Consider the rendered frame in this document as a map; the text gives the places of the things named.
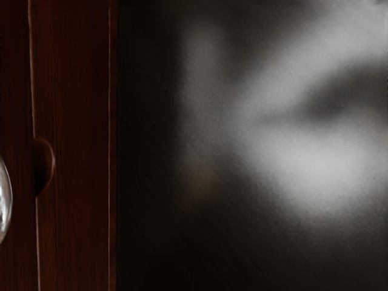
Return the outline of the dark wood cabinet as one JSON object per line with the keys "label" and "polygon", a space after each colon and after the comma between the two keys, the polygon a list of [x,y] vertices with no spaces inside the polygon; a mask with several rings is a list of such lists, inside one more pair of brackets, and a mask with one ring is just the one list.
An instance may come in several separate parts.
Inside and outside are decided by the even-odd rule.
{"label": "dark wood cabinet", "polygon": [[116,291],[118,0],[0,0],[0,291]]}

